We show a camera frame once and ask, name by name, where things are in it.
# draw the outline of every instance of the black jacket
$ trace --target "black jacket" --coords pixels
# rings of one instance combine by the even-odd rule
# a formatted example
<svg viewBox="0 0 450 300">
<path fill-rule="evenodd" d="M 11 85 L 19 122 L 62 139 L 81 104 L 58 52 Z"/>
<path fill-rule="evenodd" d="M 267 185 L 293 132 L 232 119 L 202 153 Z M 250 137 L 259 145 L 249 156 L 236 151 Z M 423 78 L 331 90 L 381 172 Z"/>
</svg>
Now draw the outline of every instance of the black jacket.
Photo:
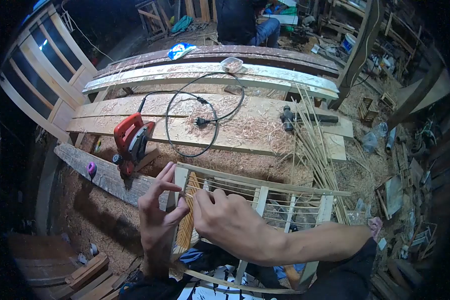
<svg viewBox="0 0 450 300">
<path fill-rule="evenodd" d="M 263 9 L 267 0 L 216 0 L 218 40 L 247 45 L 257 34 L 255 9 Z"/>
</svg>

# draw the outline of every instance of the hammer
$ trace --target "hammer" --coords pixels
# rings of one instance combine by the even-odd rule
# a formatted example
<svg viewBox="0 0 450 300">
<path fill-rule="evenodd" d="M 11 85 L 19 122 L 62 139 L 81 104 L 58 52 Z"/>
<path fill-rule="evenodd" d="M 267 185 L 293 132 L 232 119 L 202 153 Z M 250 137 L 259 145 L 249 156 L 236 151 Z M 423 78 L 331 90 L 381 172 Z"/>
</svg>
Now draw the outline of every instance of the hammer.
<svg viewBox="0 0 450 300">
<path fill-rule="evenodd" d="M 338 123 L 338 117 L 337 116 L 330 116 L 330 115 L 321 115 L 321 114 L 315 114 L 318 118 L 318 122 L 328 122 L 328 123 Z M 309 113 L 308 117 L 310 118 L 310 121 L 316 121 L 315 115 Z M 283 107 L 283 113 L 280 115 L 280 120 L 282 120 L 283 123 L 283 129 L 286 132 L 293 131 L 293 122 L 295 121 L 295 116 L 297 121 L 301 121 L 302 118 L 299 114 L 294 114 L 290 110 L 290 106 L 285 105 Z"/>
</svg>

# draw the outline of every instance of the glass window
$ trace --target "glass window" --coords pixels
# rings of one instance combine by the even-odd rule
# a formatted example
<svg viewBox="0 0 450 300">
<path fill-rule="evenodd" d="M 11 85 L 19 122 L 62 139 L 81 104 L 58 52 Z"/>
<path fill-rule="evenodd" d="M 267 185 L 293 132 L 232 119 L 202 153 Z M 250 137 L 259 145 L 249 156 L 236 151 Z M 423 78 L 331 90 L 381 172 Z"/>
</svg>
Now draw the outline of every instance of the glass window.
<svg viewBox="0 0 450 300">
<path fill-rule="evenodd" d="M 3 64 L 2 72 L 20 96 L 22 96 L 22 98 L 25 99 L 25 101 L 30 104 L 34 110 L 42 115 L 42 117 L 47 119 L 52 110 L 49 109 L 45 103 L 35 96 L 35 94 L 25 85 L 20 77 L 18 77 L 8 60 Z"/>
<path fill-rule="evenodd" d="M 72 65 L 72 67 L 75 70 L 78 70 L 82 63 L 80 60 L 75 56 L 75 54 L 72 52 L 72 50 L 69 48 L 69 45 L 65 42 L 65 40 L 62 38 L 62 35 L 60 35 L 59 31 L 55 27 L 54 23 L 50 19 L 50 16 L 48 14 L 44 15 L 41 19 L 43 27 L 45 27 L 46 31 L 52 38 L 55 45 L 60 49 L 60 52 L 62 52 L 63 56 L 65 56 L 66 60 Z"/>
<path fill-rule="evenodd" d="M 55 105 L 59 96 L 43 81 L 43 79 L 35 72 L 28 60 L 24 57 L 22 51 L 16 48 L 12 54 L 13 61 L 17 64 L 18 69 L 27 77 L 28 81 L 42 94 L 45 99 L 52 105 Z"/>
<path fill-rule="evenodd" d="M 30 29 L 31 35 L 35 39 L 35 42 L 38 45 L 38 48 L 45 54 L 48 60 L 52 63 L 55 69 L 60 73 L 60 75 L 65 78 L 66 81 L 70 81 L 73 74 L 67 68 L 65 63 L 63 63 L 62 59 L 56 54 L 55 50 L 52 48 L 48 40 L 45 38 L 45 35 L 42 33 L 38 26 L 34 26 L 34 28 Z"/>
</svg>

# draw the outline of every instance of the red object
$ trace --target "red object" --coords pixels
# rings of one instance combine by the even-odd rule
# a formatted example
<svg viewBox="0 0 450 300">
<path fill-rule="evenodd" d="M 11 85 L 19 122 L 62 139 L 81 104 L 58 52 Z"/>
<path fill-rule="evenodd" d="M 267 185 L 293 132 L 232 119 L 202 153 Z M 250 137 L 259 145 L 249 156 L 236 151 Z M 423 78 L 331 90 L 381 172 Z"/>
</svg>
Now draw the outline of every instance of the red object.
<svg viewBox="0 0 450 300">
<path fill-rule="evenodd" d="M 147 121 L 144 123 L 142 114 L 136 112 L 121 121 L 113 130 L 118 154 L 120 154 L 123 159 L 123 162 L 118 165 L 118 170 L 127 176 L 132 174 L 134 164 L 138 163 L 137 161 L 134 161 L 135 159 L 129 151 L 130 146 L 134 137 L 144 126 L 147 127 L 147 133 L 150 134 L 155 127 L 155 122 Z"/>
</svg>

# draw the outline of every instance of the blue jeans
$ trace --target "blue jeans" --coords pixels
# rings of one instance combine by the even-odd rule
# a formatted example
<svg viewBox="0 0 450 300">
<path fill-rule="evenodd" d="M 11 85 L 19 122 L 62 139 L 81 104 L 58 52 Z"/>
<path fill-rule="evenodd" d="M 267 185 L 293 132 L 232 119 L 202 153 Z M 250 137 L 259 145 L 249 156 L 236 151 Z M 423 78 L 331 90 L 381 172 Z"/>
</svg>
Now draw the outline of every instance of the blue jeans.
<svg viewBox="0 0 450 300">
<path fill-rule="evenodd" d="M 247 46 L 260 46 L 267 38 L 267 47 L 278 48 L 280 36 L 280 21 L 270 18 L 257 25 L 257 35 L 252 37 Z"/>
</svg>

